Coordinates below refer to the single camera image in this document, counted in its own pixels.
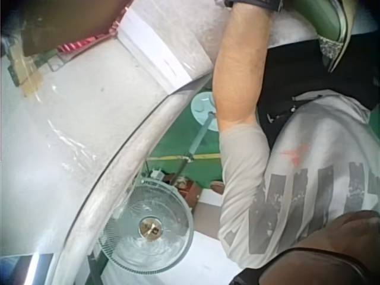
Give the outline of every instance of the brown box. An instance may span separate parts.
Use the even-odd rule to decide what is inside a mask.
[[[108,33],[132,0],[35,0],[23,7],[24,56]]]

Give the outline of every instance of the electric fan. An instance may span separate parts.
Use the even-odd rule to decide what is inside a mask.
[[[136,274],[157,274],[186,255],[193,237],[190,208],[174,186],[140,178],[99,237],[108,259]]]

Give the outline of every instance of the watch strap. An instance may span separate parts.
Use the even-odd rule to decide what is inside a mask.
[[[283,6],[283,0],[224,0],[226,7],[232,7],[235,2],[259,6],[275,12],[280,12]]]

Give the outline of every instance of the black pants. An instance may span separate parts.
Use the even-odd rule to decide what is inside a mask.
[[[379,88],[373,83],[379,52],[377,32],[352,36],[338,67],[328,73],[317,40],[270,49],[258,102],[260,124],[270,148],[292,115],[290,109],[295,104],[292,97],[302,93],[332,89],[372,110],[379,102]],[[270,123],[268,115],[279,118]]]

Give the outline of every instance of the person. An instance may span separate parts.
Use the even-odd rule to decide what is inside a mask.
[[[225,184],[218,237],[238,266],[256,268],[237,276],[250,276],[250,283],[234,284],[378,278],[380,142],[369,109],[337,90],[295,91],[306,103],[270,149],[256,111],[270,9],[280,1],[230,2],[213,78]]]

